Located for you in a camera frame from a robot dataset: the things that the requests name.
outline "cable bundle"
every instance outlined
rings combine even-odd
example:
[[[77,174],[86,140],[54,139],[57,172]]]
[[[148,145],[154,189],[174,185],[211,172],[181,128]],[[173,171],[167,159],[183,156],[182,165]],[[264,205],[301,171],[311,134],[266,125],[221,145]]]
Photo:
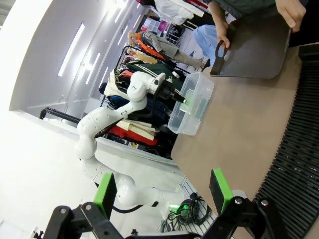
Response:
[[[203,201],[201,196],[198,196],[196,193],[190,195],[191,199],[186,199],[180,205],[180,207],[175,211],[168,214],[166,221],[162,221],[160,226],[160,232],[170,232],[176,230],[176,225],[178,228],[180,226],[187,226],[189,224],[201,225],[209,215],[211,209],[207,205],[206,213],[202,218],[199,218],[199,204],[200,201]]]

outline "brown table surface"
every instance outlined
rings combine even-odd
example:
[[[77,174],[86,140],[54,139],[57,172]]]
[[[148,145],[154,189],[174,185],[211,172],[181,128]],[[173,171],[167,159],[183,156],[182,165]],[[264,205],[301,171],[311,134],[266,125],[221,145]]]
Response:
[[[274,159],[296,94],[299,47],[287,51],[280,75],[271,80],[210,77],[214,82],[195,136],[179,134],[171,157],[216,213],[209,190],[212,168],[221,168],[230,187],[252,200]],[[318,238],[314,225],[307,238]],[[235,239],[251,238],[238,228]]]

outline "dark tray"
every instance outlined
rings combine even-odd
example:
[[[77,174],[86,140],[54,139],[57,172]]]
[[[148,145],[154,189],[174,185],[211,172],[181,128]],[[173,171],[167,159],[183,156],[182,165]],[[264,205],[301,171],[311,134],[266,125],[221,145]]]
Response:
[[[280,73],[290,40],[291,29],[276,7],[230,23],[227,37],[230,47],[218,56],[211,76],[271,79]]]

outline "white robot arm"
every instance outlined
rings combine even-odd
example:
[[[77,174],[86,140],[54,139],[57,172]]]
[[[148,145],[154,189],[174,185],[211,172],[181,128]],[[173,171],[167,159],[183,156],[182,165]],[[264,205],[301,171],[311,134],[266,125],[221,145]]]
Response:
[[[139,188],[132,177],[112,170],[95,157],[97,150],[95,135],[118,120],[127,119],[132,112],[144,109],[147,105],[146,94],[154,94],[164,80],[164,73],[154,78],[143,72],[135,72],[131,76],[131,83],[127,91],[130,99],[128,104],[117,110],[111,110],[108,107],[97,108],[81,119],[78,124],[80,139],[75,149],[81,160],[81,170],[98,184],[104,173],[114,173],[118,200],[126,206],[139,204],[151,206],[154,202],[158,202],[159,206],[166,206],[168,203],[180,204],[184,200],[183,193],[168,192],[153,187]]]

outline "plastic storage bin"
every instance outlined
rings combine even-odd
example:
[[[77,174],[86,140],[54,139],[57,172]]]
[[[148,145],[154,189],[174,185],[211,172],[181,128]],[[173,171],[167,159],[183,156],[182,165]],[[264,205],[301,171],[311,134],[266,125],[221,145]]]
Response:
[[[205,114],[214,83],[201,72],[189,74],[180,95],[186,98],[188,105],[176,102],[168,121],[168,128],[174,133],[195,135]]]

